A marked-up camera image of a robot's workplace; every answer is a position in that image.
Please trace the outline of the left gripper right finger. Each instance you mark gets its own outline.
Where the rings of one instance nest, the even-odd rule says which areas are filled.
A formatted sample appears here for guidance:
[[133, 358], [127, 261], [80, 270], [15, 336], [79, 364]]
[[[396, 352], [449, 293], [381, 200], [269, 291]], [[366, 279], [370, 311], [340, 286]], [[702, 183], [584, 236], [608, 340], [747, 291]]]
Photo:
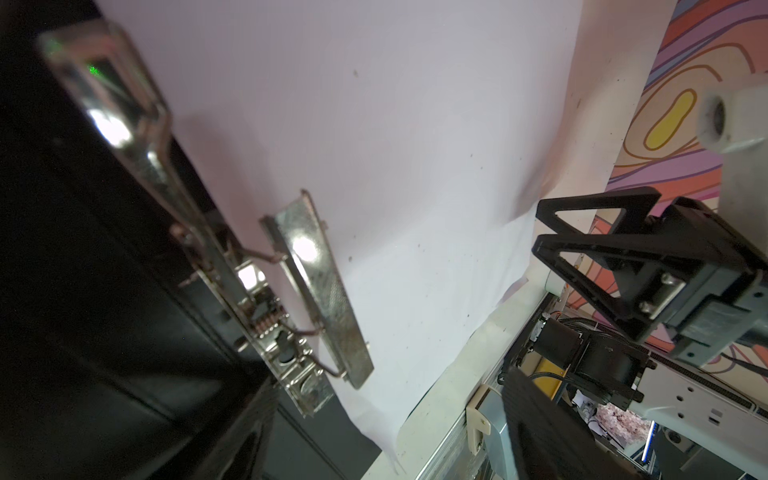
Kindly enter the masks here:
[[643, 479], [601, 449], [593, 435], [519, 369], [505, 374], [502, 401], [520, 479]]

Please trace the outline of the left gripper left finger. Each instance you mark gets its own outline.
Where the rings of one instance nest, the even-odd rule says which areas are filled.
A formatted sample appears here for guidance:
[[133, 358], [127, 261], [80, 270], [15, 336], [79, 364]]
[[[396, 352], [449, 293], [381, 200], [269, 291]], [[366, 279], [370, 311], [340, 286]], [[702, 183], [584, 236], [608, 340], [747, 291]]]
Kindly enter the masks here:
[[153, 479], [259, 479], [278, 405], [268, 379], [196, 435]]

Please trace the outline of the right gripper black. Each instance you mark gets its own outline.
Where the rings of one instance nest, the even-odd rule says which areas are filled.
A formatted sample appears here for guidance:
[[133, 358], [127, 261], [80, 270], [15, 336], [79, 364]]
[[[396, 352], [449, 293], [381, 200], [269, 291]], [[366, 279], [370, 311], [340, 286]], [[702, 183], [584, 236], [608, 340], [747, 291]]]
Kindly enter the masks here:
[[[532, 253], [634, 342], [657, 327], [671, 355], [702, 366], [729, 345], [767, 344], [767, 258], [703, 203], [677, 198], [648, 218], [661, 198], [652, 187], [540, 200]], [[610, 235], [584, 234], [560, 212], [619, 211]], [[611, 296], [563, 253], [623, 262], [623, 295]]]

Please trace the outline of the printed paper sheets stack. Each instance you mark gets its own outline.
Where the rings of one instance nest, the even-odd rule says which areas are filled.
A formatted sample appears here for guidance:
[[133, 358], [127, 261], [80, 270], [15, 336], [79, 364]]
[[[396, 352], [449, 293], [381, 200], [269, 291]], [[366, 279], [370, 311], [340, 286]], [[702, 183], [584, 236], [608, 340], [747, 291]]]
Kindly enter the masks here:
[[311, 195], [373, 372], [335, 381], [393, 454], [524, 274], [579, 1], [102, 1], [241, 242]]

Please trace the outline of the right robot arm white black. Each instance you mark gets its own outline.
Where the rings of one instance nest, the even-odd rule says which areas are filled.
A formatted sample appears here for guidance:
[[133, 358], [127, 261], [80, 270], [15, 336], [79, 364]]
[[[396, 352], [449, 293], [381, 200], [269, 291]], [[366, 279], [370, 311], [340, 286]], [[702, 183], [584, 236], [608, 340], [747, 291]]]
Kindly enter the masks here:
[[[641, 187], [542, 200], [534, 255], [606, 320], [541, 320], [530, 346], [600, 403], [653, 423], [680, 470], [767, 475], [767, 409], [705, 366], [767, 343], [767, 257], [703, 203]], [[672, 442], [675, 436], [680, 443]]]

